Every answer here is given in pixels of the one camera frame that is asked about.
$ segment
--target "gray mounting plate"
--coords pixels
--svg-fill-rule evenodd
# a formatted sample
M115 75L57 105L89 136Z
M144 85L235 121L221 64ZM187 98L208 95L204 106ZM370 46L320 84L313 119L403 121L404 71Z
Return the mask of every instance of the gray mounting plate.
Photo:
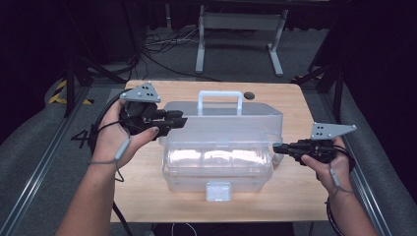
M334 137L355 131L356 128L355 125L334 125L315 122L313 124L311 140L331 140Z
M160 102L160 96L157 94L151 82L123 92L120 95L120 99L127 101Z

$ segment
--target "black and yellow tape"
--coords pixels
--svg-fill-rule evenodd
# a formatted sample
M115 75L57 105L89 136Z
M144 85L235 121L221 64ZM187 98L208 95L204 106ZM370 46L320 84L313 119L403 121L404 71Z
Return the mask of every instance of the black and yellow tape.
M67 104L67 99L60 98L59 95L64 87L67 85L67 80L63 79L61 83L59 83L58 87L56 88L55 92L53 92L51 98L49 98L49 103L61 103ZM92 105L94 104L94 99L86 99L83 102L84 105Z

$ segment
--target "white handle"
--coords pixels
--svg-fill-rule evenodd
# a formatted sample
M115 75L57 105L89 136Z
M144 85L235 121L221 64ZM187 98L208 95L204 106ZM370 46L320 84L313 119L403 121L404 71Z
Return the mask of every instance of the white handle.
M205 96L237 96L237 115L242 115L243 94L240 91L201 90L199 92L198 111L203 115L203 97Z

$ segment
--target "toolbox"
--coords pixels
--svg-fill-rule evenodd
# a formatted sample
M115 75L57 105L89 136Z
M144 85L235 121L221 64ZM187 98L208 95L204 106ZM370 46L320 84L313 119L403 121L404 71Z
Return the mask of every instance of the toolbox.
M237 102L204 102L235 96ZM207 192L208 201L229 201L232 192L258 192L272 171L272 144L282 144L282 113L258 102L243 102L240 91L202 90L197 101L171 101L184 128L160 137L162 174L174 192Z

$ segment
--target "wooden table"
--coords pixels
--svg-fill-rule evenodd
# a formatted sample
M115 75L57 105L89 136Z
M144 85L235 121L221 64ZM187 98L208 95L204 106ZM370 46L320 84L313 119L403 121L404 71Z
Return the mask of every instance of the wooden table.
M142 81L131 81L134 88ZM200 90L240 90L255 94L253 101L283 113L285 143L307 139L313 119L300 88L284 84L153 81L161 97L159 108L172 100L196 101ZM258 193L233 193L231 202L206 201L206 193L175 193L161 173L163 147L151 142L139 149L121 170L124 183L116 184L115 203L129 222L250 222L327 220L327 192L315 172L285 156ZM112 222L119 219L115 214Z

